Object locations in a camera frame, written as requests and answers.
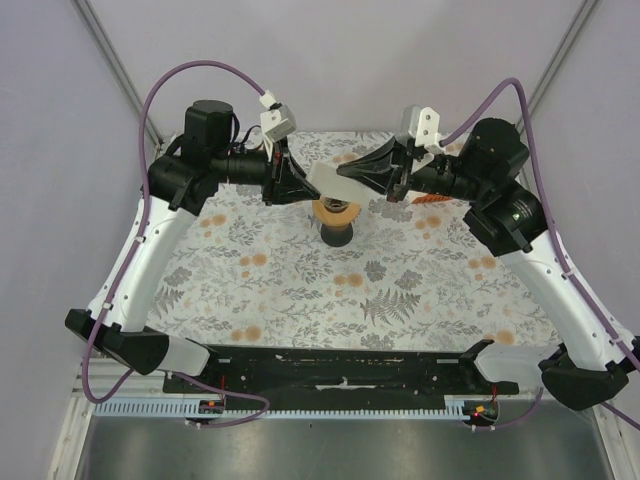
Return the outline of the white paper coffee filter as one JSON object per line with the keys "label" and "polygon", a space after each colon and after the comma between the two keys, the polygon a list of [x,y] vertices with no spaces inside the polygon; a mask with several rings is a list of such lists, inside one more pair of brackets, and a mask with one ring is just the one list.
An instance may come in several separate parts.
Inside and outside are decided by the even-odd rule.
{"label": "white paper coffee filter", "polygon": [[323,197],[344,202],[367,205],[371,200],[381,197],[377,192],[359,182],[337,174],[337,166],[314,161],[307,174],[308,182]]}

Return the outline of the round wooden dripper base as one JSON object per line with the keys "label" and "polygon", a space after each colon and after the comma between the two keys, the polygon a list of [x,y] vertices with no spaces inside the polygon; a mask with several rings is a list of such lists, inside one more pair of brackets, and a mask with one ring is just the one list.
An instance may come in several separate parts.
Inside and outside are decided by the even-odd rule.
{"label": "round wooden dripper base", "polygon": [[361,211],[357,203],[348,203],[342,211],[330,210],[322,201],[312,202],[312,211],[315,218],[329,227],[343,227],[353,222]]}

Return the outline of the clear glass dripper cone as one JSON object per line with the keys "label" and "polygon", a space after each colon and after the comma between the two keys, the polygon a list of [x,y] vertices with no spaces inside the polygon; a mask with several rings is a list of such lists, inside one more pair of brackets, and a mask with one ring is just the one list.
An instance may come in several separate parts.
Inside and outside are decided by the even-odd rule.
{"label": "clear glass dripper cone", "polygon": [[347,201],[329,197],[323,197],[321,199],[321,204],[327,211],[332,213],[344,212],[350,206],[350,203]]}

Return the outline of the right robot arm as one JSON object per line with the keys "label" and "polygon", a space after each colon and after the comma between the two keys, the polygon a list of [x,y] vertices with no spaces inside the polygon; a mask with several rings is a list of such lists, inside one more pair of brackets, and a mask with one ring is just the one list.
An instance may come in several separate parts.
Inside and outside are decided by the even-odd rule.
{"label": "right robot arm", "polygon": [[560,344],[545,348],[480,341],[464,354],[458,368],[467,392],[483,392],[492,383],[545,388],[564,406],[581,411],[616,396],[629,382],[639,339],[616,324],[601,321],[585,299],[579,273],[554,246],[540,200],[517,182],[531,154],[514,125],[485,118],[472,129],[456,156],[438,154],[419,169],[423,148],[414,140],[391,139],[373,153],[338,167],[388,201],[410,191],[468,202],[463,220],[471,234],[508,266],[530,290],[552,321]]}

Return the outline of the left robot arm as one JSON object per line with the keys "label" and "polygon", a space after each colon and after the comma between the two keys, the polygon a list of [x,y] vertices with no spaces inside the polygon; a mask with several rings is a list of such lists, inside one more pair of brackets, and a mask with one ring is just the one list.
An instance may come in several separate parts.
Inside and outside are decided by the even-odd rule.
{"label": "left robot arm", "polygon": [[67,314],[71,332],[141,375],[178,371],[202,393],[219,384],[220,368],[209,361],[207,347],[154,330],[147,320],[178,241],[220,185],[258,186],[267,205],[320,197],[290,153],[287,137],[296,129],[290,109],[268,94],[261,101],[267,109],[260,116],[260,150],[233,142],[238,120],[230,104],[198,100],[186,110],[183,133],[149,166],[149,195],[103,290],[87,308]]}

